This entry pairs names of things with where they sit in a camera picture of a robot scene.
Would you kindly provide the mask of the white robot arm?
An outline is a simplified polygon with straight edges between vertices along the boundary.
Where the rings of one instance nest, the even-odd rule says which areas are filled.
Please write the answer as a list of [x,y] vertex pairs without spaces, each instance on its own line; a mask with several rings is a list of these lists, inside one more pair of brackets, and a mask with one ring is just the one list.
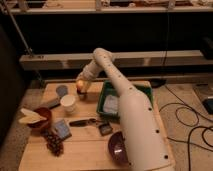
[[132,171],[175,171],[148,96],[139,91],[113,64],[110,51],[96,48],[92,61],[76,78],[77,92],[84,94],[104,71],[118,95],[118,114]]

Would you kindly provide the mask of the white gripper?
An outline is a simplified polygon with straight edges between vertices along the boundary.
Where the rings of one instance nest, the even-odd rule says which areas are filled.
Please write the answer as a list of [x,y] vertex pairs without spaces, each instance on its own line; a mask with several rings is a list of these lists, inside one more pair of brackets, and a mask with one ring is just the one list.
[[86,65],[82,72],[79,74],[79,78],[76,79],[76,87],[81,86],[81,80],[84,81],[82,93],[87,93],[90,88],[91,82],[97,78],[97,73],[89,65]]

